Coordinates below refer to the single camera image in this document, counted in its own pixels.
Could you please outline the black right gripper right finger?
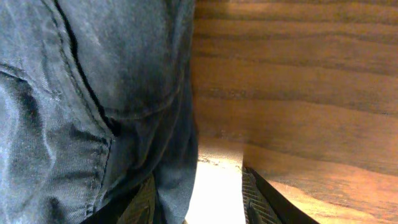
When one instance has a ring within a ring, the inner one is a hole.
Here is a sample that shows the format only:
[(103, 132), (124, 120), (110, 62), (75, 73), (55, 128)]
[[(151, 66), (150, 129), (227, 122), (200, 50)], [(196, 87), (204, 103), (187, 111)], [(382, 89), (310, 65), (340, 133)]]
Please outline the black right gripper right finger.
[(242, 194), (246, 224), (318, 224), (254, 169), (242, 169)]

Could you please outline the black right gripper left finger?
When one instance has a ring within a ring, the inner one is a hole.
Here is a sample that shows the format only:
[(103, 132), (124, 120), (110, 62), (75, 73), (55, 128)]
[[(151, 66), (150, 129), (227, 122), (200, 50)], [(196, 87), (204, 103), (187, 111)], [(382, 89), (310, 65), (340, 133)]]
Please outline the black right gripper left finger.
[(151, 224), (155, 210), (155, 181), (150, 175), (131, 192), (115, 198), (81, 224)]

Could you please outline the dark blue denim shorts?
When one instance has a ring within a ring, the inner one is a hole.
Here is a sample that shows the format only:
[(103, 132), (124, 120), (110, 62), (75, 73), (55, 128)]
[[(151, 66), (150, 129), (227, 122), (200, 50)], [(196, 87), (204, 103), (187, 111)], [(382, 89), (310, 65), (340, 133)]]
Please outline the dark blue denim shorts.
[(82, 223), (153, 175), (182, 223), (198, 159), (193, 1), (1, 1), (1, 222)]

